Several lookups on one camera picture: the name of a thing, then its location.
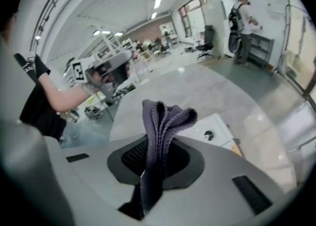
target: window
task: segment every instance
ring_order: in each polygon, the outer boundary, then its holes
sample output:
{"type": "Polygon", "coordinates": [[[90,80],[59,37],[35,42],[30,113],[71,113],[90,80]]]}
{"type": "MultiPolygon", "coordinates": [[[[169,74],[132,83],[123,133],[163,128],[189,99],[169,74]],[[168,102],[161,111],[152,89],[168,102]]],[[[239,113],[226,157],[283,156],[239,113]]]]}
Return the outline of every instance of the window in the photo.
{"type": "Polygon", "coordinates": [[[197,8],[202,7],[207,3],[207,0],[191,0],[186,5],[182,6],[179,9],[179,13],[182,19],[184,31],[186,32],[186,37],[190,37],[192,35],[192,29],[190,26],[188,12],[193,11],[197,8]]]}

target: bag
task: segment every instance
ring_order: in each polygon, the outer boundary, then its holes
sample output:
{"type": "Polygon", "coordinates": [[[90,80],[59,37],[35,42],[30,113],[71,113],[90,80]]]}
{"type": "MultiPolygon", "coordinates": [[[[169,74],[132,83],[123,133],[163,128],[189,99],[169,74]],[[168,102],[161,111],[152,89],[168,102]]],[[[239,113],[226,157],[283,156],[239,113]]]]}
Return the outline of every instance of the bag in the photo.
{"type": "Polygon", "coordinates": [[[244,23],[241,19],[241,15],[239,12],[240,7],[243,6],[243,3],[238,6],[236,9],[235,6],[233,6],[231,13],[228,16],[228,20],[231,26],[231,31],[237,31],[241,32],[242,29],[244,28],[244,23]]]}

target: black slot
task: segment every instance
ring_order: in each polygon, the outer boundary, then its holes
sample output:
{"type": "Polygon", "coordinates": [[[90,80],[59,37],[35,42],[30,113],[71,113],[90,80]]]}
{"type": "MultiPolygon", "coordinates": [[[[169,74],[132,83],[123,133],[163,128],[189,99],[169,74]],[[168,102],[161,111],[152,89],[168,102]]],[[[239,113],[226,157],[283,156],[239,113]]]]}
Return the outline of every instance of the black slot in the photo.
{"type": "Polygon", "coordinates": [[[79,161],[79,160],[85,159],[87,157],[89,157],[89,155],[83,153],[83,154],[78,154],[78,155],[75,155],[75,156],[66,157],[66,159],[67,159],[67,161],[69,163],[71,163],[71,162],[74,162],[74,161],[79,161]]]}
{"type": "Polygon", "coordinates": [[[247,177],[240,176],[232,179],[255,215],[260,214],[272,205],[272,202],[247,177]]]}

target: black shirt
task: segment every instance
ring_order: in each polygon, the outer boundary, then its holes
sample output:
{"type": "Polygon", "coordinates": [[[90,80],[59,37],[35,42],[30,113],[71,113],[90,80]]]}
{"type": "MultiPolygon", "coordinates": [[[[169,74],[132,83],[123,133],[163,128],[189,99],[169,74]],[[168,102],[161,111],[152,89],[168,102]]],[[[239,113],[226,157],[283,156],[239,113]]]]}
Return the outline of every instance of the black shirt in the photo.
{"type": "Polygon", "coordinates": [[[24,105],[20,120],[36,127],[43,136],[50,136],[59,140],[66,126],[66,121],[60,118],[50,106],[45,91],[36,76],[36,67],[34,70],[33,66],[19,54],[14,57],[36,84],[24,105]]]}

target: gray cloth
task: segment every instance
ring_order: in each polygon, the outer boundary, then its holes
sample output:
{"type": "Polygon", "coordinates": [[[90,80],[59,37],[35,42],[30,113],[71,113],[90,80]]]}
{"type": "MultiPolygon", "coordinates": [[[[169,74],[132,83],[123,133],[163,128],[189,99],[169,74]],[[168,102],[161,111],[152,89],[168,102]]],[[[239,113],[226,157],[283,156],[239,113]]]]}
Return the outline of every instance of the gray cloth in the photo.
{"type": "Polygon", "coordinates": [[[245,64],[247,62],[247,58],[249,56],[250,46],[251,46],[251,36],[250,34],[241,34],[241,46],[235,53],[235,63],[239,63],[240,57],[240,64],[245,64]]]}
{"type": "Polygon", "coordinates": [[[141,177],[141,199],[148,213],[162,195],[162,181],[167,176],[169,146],[174,136],[192,127],[198,119],[192,108],[166,106],[163,102],[143,101],[143,122],[148,136],[146,169],[141,177]]]}

